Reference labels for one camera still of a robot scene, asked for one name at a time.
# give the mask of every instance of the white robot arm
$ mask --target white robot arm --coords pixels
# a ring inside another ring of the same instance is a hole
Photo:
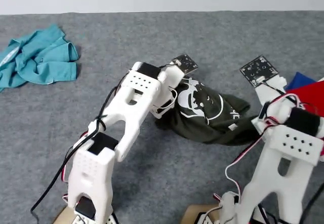
[[[99,132],[75,153],[68,179],[68,206],[78,215],[74,223],[108,223],[113,213],[111,176],[114,163],[125,159],[149,111],[161,118],[173,108],[176,94],[172,91],[185,74],[196,68],[187,55],[174,59],[163,69],[141,62],[134,64],[103,110]],[[125,122],[125,134],[120,141],[103,133],[105,128],[109,129],[120,120]],[[87,135],[96,130],[96,121],[90,123]]]
[[[294,102],[289,95],[280,96],[278,90],[284,92],[285,85],[286,80],[276,75],[255,88],[262,105],[272,102],[260,114],[267,112],[277,126],[267,129],[262,115],[252,120],[265,145],[240,201],[233,192],[223,195],[220,224],[248,224],[258,204],[270,193],[277,193],[280,219],[299,223],[302,199],[323,148],[324,118],[305,111],[297,96],[292,95]],[[284,176],[278,172],[282,158],[290,161]]]

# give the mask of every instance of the carpet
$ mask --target carpet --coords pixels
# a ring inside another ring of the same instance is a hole
[[[74,82],[27,83],[0,93],[1,223],[35,223],[29,213],[59,168],[66,150],[87,129],[110,89],[136,62],[164,65],[187,53],[199,65],[192,76],[225,94],[261,106],[239,68],[263,54],[289,81],[296,71],[324,76],[324,12],[167,12],[0,16],[0,48],[11,38],[57,23],[79,48]],[[111,132],[121,135],[122,125]],[[229,174],[246,185],[263,143]],[[149,115],[127,158],[115,165],[113,207],[121,223],[179,223],[187,206],[213,204],[213,192],[235,191],[225,167],[244,147],[204,145],[162,131]],[[313,171],[306,203],[324,181]],[[57,181],[36,209],[52,223],[64,206]],[[264,201],[276,213],[275,195]],[[324,196],[306,223],[321,223]]]

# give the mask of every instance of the blue cloth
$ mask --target blue cloth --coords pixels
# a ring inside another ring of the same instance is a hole
[[[300,72],[296,72],[294,79],[285,87],[285,90],[288,91],[288,90],[300,88],[302,86],[306,86],[314,82],[316,81],[303,75]]]
[[[50,84],[76,80],[76,63],[70,61],[79,56],[75,46],[64,36],[57,25],[52,25],[12,39],[0,53],[0,92],[28,81]]]

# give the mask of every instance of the green t-shirt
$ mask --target green t-shirt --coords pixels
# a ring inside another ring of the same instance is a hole
[[[192,78],[184,78],[176,88],[175,108],[156,121],[178,135],[196,142],[241,145],[258,133],[250,118],[250,105],[233,95],[221,94]]]

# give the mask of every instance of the wooden base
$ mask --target wooden base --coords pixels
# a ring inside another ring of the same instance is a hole
[[[72,224],[76,215],[69,207],[65,207],[61,213],[56,217],[53,224]]]
[[[218,205],[190,205],[184,213],[180,224],[194,224],[200,212],[207,212]],[[219,219],[217,210],[212,211],[209,215],[212,222]]]
[[[190,205],[184,213],[180,224],[194,224],[200,212],[207,212],[211,208],[218,205]],[[212,222],[219,219],[219,213],[217,210],[211,212],[209,218]],[[72,224],[76,215],[69,207],[65,207],[61,213],[56,217],[53,224]]]

